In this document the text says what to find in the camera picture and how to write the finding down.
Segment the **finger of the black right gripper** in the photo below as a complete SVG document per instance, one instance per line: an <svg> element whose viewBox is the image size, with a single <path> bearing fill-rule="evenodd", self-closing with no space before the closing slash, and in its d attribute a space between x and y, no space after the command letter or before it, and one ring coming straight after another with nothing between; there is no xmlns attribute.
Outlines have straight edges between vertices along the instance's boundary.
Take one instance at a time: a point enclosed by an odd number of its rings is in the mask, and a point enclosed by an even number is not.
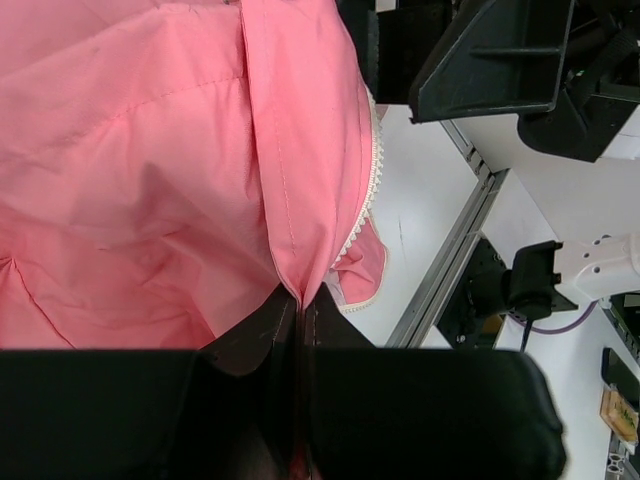
<svg viewBox="0 0 640 480"><path fill-rule="evenodd" d="M364 81L380 105L407 105L409 89L464 1L339 1Z"/></svg>
<svg viewBox="0 0 640 480"><path fill-rule="evenodd" d="M415 123L551 111L574 4L465 1L412 82Z"/></svg>

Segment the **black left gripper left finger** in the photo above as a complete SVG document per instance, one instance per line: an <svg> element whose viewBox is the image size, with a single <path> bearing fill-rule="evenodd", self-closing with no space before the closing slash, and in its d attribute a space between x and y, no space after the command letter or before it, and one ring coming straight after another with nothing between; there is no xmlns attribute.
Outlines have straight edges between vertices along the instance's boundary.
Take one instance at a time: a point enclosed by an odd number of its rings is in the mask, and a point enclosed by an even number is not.
<svg viewBox="0 0 640 480"><path fill-rule="evenodd" d="M5 350L5 479L269 479L293 453L295 300L199 350Z"/></svg>

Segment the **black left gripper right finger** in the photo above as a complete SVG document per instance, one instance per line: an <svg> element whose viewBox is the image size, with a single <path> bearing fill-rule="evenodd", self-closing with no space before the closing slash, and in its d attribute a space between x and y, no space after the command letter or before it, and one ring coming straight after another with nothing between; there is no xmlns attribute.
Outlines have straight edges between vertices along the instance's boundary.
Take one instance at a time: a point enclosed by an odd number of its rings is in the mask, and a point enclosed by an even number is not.
<svg viewBox="0 0 640 480"><path fill-rule="evenodd" d="M558 479L567 455L526 354L371 344L321 287L305 312L312 462L323 479Z"/></svg>

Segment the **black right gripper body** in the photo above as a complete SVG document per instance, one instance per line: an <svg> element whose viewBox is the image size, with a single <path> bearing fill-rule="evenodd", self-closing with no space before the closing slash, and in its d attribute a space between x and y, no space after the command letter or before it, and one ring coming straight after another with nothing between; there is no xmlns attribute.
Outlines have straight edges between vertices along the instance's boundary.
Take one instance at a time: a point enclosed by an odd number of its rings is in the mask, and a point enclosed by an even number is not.
<svg viewBox="0 0 640 480"><path fill-rule="evenodd" d="M537 152L594 163L638 106L639 3L577 1L556 106L517 131Z"/></svg>

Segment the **pink zip-up jacket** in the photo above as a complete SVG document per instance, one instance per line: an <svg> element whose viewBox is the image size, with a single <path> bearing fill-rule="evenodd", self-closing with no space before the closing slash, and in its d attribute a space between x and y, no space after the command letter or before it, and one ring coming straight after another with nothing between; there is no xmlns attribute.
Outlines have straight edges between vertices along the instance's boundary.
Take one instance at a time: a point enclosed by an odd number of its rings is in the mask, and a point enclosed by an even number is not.
<svg viewBox="0 0 640 480"><path fill-rule="evenodd" d="M377 294L375 102L333 1L1 5L1 345L200 348Z"/></svg>

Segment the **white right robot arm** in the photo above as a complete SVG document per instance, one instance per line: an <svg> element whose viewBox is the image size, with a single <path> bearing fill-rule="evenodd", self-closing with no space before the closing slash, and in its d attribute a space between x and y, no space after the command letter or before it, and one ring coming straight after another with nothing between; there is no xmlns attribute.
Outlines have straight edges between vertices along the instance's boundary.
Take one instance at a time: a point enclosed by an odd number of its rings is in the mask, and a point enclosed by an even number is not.
<svg viewBox="0 0 640 480"><path fill-rule="evenodd" d="M374 98L413 123L514 114L520 140L593 163L639 104L635 1L342 1L339 14ZM639 286L639 237L547 241L509 269L471 277L478 317L529 321Z"/></svg>

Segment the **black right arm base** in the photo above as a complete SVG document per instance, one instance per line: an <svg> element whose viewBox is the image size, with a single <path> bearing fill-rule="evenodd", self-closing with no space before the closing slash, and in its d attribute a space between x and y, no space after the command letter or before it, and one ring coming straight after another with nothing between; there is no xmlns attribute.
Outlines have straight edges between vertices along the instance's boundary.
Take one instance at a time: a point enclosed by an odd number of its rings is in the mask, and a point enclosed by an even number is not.
<svg viewBox="0 0 640 480"><path fill-rule="evenodd" d="M509 280L508 267L481 238L437 323L453 349L494 347L507 312Z"/></svg>

